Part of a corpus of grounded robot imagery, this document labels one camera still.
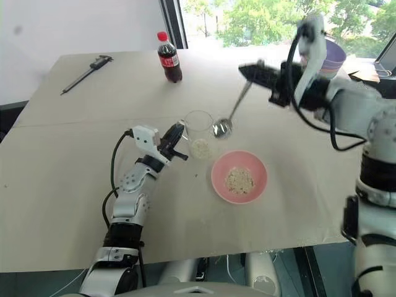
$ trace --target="red bottle cap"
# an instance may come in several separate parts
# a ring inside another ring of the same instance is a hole
[[[157,37],[158,37],[158,40],[160,40],[160,41],[168,40],[168,34],[166,34],[166,32],[164,32],[164,31],[158,32]]]

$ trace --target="pink bowl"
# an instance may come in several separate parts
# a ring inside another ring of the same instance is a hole
[[[235,167],[242,167],[250,171],[254,180],[254,188],[249,194],[233,194],[225,181],[228,173]],[[216,193],[224,200],[234,204],[245,204],[257,199],[267,185],[267,170],[255,155],[242,150],[235,150],[221,156],[212,168],[212,184]]]

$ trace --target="black cable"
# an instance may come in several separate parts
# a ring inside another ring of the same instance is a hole
[[[116,154],[117,154],[118,147],[126,136],[131,136],[131,137],[134,136],[132,129],[125,131],[124,134],[118,139],[117,144],[113,150],[113,155],[111,156],[110,183],[111,183],[111,188],[113,189],[114,195],[116,196],[116,198],[118,198],[118,193],[116,191],[116,185],[114,183],[114,163],[116,161]]]
[[[289,50],[289,54],[288,54],[288,57],[287,57],[287,62],[286,62],[286,87],[287,87],[287,89],[288,89],[288,94],[289,94],[289,96],[290,96],[291,104],[293,105],[293,107],[294,107],[294,109],[296,110],[296,112],[297,112],[297,114],[299,115],[299,117],[300,117],[309,127],[313,128],[313,129],[315,129],[315,130],[317,130],[317,131],[321,131],[321,132],[329,133],[329,134],[330,134],[330,139],[331,139],[331,141],[332,141],[332,145],[333,145],[333,148],[334,148],[335,150],[344,152],[344,151],[346,151],[346,150],[352,149],[352,148],[354,148],[354,147],[357,147],[358,145],[361,145],[361,144],[365,143],[366,140],[365,140],[363,137],[359,136],[359,135],[350,134],[350,133],[344,133],[344,132],[337,132],[337,131],[335,130],[335,123],[334,123],[334,122],[335,122],[335,116],[334,116],[334,110],[333,110],[333,108],[332,108],[332,106],[331,106],[330,104],[329,104],[329,106],[328,106],[328,109],[329,109],[329,111],[331,110],[330,115],[333,114],[333,118],[330,117],[330,130],[321,128],[321,127],[319,127],[319,126],[313,124],[313,123],[310,122],[310,120],[308,120],[308,119],[305,117],[305,115],[301,112],[300,107],[297,105],[296,98],[295,98],[295,96],[294,96],[295,87],[294,87],[294,82],[293,82],[293,73],[292,73],[292,70],[291,70],[291,65],[292,65],[292,62],[293,62],[293,58],[294,58],[295,51],[296,51],[296,48],[297,48],[297,44],[298,44],[299,38],[301,37],[301,34],[302,34],[302,27],[300,27],[300,28],[297,30],[297,34],[296,34],[296,36],[295,36],[293,42],[291,43],[290,50]],[[338,145],[337,145],[337,140],[336,140],[336,138],[335,138],[335,135],[341,135],[341,136],[347,136],[347,137],[362,139],[362,141],[361,141],[361,142],[357,142],[357,143],[355,143],[355,144],[353,144],[353,145],[351,145],[351,146],[349,146],[349,147],[340,148],[340,147],[338,147]]]
[[[104,221],[105,221],[105,223],[106,223],[107,228],[109,228],[109,226],[110,226],[110,222],[109,222],[109,219],[107,218],[107,213],[106,213],[107,201],[109,200],[109,198],[110,198],[110,196],[112,195],[112,193],[117,193],[116,191],[117,191],[118,189],[119,189],[118,187],[112,189],[112,190],[110,191],[110,193],[107,194],[106,198],[103,200],[103,203],[101,204],[101,214],[103,215],[103,219],[104,219]]]
[[[146,281],[146,271],[144,270],[144,263],[143,263],[143,255],[142,255],[142,246],[144,246],[144,243],[141,241],[139,244],[139,266],[140,266],[140,276],[142,277],[142,286],[143,288],[147,287],[147,281]]]

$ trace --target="table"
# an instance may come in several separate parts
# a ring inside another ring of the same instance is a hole
[[[165,80],[155,51],[110,55],[112,63],[59,96],[97,54],[61,57],[1,144],[1,272],[88,267],[106,233],[100,209],[121,134],[137,124],[164,133],[191,110],[227,115],[244,84],[238,65],[260,52],[181,50],[180,84]],[[147,263],[344,241],[342,210],[360,150],[333,151],[327,135],[269,96],[251,88],[213,160],[175,159],[163,170],[143,229]],[[187,143],[177,149],[187,153]],[[255,153],[269,174],[247,205],[221,200],[209,181],[214,159],[236,149]],[[140,156],[132,140],[123,142],[116,178]]]

